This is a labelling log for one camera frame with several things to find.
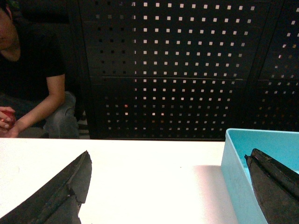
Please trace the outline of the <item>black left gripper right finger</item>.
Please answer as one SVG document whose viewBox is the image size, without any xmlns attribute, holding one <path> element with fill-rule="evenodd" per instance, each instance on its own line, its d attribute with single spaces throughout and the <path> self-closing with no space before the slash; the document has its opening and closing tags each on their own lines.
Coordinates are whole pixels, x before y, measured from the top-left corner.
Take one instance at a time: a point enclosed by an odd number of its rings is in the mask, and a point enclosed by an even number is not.
<svg viewBox="0 0 299 224">
<path fill-rule="evenodd" d="M 269 224 L 299 222 L 299 174 L 254 148 L 244 156 L 253 191 Z"/>
</svg>

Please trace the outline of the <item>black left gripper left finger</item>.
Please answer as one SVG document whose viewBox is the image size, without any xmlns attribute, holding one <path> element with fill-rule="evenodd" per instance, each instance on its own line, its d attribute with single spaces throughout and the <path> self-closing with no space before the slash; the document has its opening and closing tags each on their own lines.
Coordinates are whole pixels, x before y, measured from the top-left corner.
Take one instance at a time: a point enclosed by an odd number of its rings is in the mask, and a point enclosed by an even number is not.
<svg viewBox="0 0 299 224">
<path fill-rule="evenodd" d="M 80 224 L 92 174 L 87 151 L 79 155 L 27 200 L 0 219 L 2 224 Z"/>
</svg>

